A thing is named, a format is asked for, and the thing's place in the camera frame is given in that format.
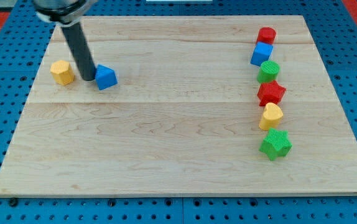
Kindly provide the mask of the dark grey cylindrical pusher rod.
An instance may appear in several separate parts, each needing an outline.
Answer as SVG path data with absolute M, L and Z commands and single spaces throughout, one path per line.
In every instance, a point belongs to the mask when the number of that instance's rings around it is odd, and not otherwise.
M 96 67 L 80 22 L 69 27 L 62 27 L 62 32 L 81 78 L 84 81 L 94 80 Z

